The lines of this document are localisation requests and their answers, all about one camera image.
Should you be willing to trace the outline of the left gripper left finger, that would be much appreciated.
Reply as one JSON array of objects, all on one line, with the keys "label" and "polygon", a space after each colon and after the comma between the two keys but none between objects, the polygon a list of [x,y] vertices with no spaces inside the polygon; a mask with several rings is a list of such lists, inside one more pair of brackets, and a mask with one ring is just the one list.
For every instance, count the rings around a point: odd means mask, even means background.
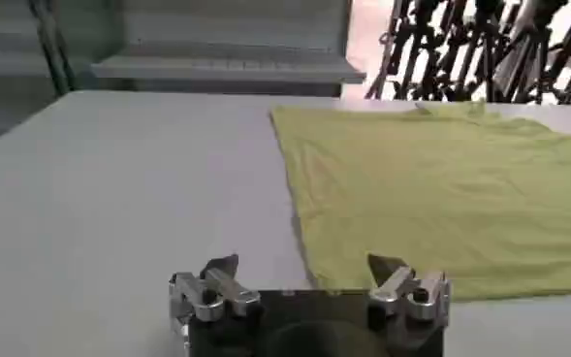
[{"label": "left gripper left finger", "polygon": [[195,318],[203,323],[234,318],[256,320],[262,315],[262,296],[236,280],[239,256],[210,259],[196,276],[176,272],[169,279],[169,316],[179,323]]}]

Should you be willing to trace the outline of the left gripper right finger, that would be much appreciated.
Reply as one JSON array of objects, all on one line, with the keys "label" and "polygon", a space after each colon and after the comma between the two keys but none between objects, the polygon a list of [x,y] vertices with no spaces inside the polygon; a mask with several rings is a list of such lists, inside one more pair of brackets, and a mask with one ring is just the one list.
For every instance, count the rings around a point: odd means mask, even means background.
[{"label": "left gripper right finger", "polygon": [[376,286],[368,293],[368,306],[384,318],[402,308],[416,321],[448,321],[450,280],[445,272],[418,276],[404,260],[369,253],[366,258]]}]

